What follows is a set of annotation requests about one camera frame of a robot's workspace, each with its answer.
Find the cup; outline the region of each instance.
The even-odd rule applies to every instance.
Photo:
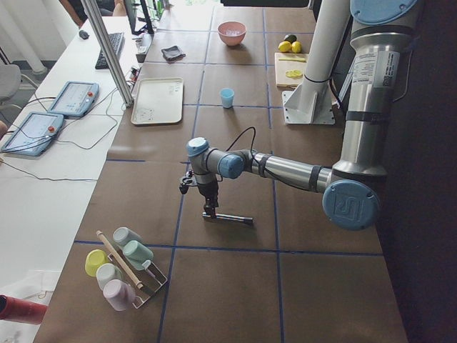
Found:
[[[47,309],[43,304],[0,295],[0,319],[10,322],[40,324]]]
[[[131,231],[128,227],[119,227],[113,233],[113,240],[119,246],[119,248],[124,248],[124,245],[129,243],[130,241],[138,241],[142,242],[140,235],[136,232]]]
[[[233,106],[233,98],[235,97],[235,91],[232,88],[221,89],[221,102],[222,107],[229,109]]]
[[[135,290],[121,280],[111,280],[103,288],[103,296],[116,311],[125,311],[135,301]]]
[[[100,249],[95,249],[92,250],[87,254],[86,257],[86,264],[84,265],[84,269],[86,270],[86,273],[90,277],[95,277],[97,273],[97,269],[105,263],[108,263],[108,256],[106,255],[106,252]]]
[[[96,278],[102,291],[111,280],[117,279],[122,281],[123,279],[121,270],[112,263],[102,264],[97,269]]]
[[[136,270],[144,270],[143,263],[154,258],[153,252],[138,241],[127,243],[122,253]]]

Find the bowl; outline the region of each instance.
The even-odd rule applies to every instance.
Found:
[[[226,21],[217,28],[219,37],[228,46],[240,44],[246,35],[246,27],[237,21]]]

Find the brown tiled table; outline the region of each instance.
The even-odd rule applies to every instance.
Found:
[[[222,21],[247,25],[227,47]],[[320,194],[243,174],[220,184],[221,213],[254,217],[254,228],[201,218],[196,189],[178,191],[186,142],[204,136],[225,149],[255,126],[254,148],[332,165],[343,125],[286,126],[274,83],[278,41],[295,33],[305,52],[315,22],[307,9],[174,7],[160,23],[140,78],[184,79],[184,116],[174,125],[135,127],[130,110],[108,152],[36,342],[406,342],[376,230],[348,232],[324,216]],[[160,49],[186,57],[167,64]],[[231,87],[234,108],[219,104]],[[250,135],[235,149],[248,147]],[[139,310],[115,312],[84,259],[120,226],[138,232],[169,276]]]

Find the white tray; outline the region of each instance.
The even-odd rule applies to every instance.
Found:
[[[131,114],[135,125],[173,124],[183,115],[183,88],[181,77],[142,79]]]

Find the white chair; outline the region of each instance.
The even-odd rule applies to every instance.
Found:
[[[21,70],[17,65],[0,64],[0,110],[11,107],[22,110],[22,107],[18,105],[4,103],[10,100],[19,90],[21,80],[29,82],[35,89],[38,88],[38,85],[27,75],[21,74]]]

